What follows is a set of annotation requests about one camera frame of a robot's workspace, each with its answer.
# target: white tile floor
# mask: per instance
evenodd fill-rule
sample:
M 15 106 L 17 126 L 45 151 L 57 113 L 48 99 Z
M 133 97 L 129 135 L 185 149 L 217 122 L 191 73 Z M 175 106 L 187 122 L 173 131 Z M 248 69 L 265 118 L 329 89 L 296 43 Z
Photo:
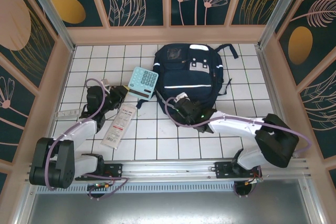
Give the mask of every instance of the white tile floor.
M 77 47 L 71 71 L 63 94 L 61 110 L 82 108 L 86 102 L 84 82 L 88 78 L 108 79 L 111 85 L 127 85 L 136 66 L 152 69 L 154 54 L 162 45 L 80 46 Z M 215 108 L 223 112 L 246 117 L 262 117 L 272 113 L 263 74 L 254 45 L 235 44 L 239 55 L 234 59 L 226 48 L 222 56 L 224 81 L 232 78 L 227 95 L 219 96 Z M 137 98 L 128 95 L 125 102 L 136 105 Z M 144 103 L 132 120 L 117 150 L 101 145 L 116 111 L 106 114 L 106 123 L 93 139 L 86 140 L 77 150 L 82 153 L 102 154 L 105 160 L 154 160 L 232 158 L 247 139 L 230 134 L 198 133 L 197 130 L 177 128 L 162 112 L 156 98 Z M 54 136 L 58 136 L 75 123 L 74 120 L 57 121 Z

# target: gold circle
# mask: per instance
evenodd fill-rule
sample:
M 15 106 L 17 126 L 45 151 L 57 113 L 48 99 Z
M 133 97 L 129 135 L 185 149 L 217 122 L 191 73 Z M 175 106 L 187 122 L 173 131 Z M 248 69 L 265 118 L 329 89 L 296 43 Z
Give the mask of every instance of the gold circle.
M 313 45 L 311 31 L 303 26 L 297 27 L 291 34 L 288 44 L 288 55 L 295 65 L 302 64 L 309 56 Z
M 65 22 L 78 24 L 84 21 L 84 7 L 78 0 L 51 0 L 58 15 Z
M 0 45 L 9 50 L 23 49 L 29 41 L 31 26 L 24 0 L 0 0 Z

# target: calculator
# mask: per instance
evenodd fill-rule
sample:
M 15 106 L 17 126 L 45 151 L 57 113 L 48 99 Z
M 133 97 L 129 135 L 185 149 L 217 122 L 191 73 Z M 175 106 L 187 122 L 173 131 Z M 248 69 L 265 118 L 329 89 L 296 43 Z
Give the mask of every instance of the calculator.
M 153 71 L 136 67 L 128 84 L 129 94 L 149 101 L 152 98 L 158 77 L 159 75 Z

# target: navy backpack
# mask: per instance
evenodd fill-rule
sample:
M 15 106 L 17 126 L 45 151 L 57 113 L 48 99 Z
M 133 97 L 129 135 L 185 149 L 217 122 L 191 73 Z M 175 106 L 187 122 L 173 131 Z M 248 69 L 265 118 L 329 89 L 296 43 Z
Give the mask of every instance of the navy backpack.
M 193 102 L 203 108 L 212 108 L 222 89 L 223 63 L 218 52 L 230 47 L 234 58 L 238 54 L 232 44 L 224 44 L 216 49 L 201 44 L 168 44 L 155 54 L 153 71 L 159 74 L 155 94 L 163 113 L 165 101 L 185 92 Z M 176 113 L 169 107 L 169 113 Z

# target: calculator display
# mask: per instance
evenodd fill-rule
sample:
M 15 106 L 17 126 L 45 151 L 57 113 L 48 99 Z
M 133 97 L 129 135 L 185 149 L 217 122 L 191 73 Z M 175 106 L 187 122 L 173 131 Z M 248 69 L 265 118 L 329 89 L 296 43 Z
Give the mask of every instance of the calculator display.
M 149 98 L 149 95 L 148 95 L 148 94 L 144 94 L 144 93 L 141 93 L 141 92 L 139 92 L 139 91 L 135 91 L 135 90 L 133 90 L 133 89 L 130 89 L 129 92 L 130 92 L 130 93 L 133 93 L 133 94 L 141 95 L 142 97 Z

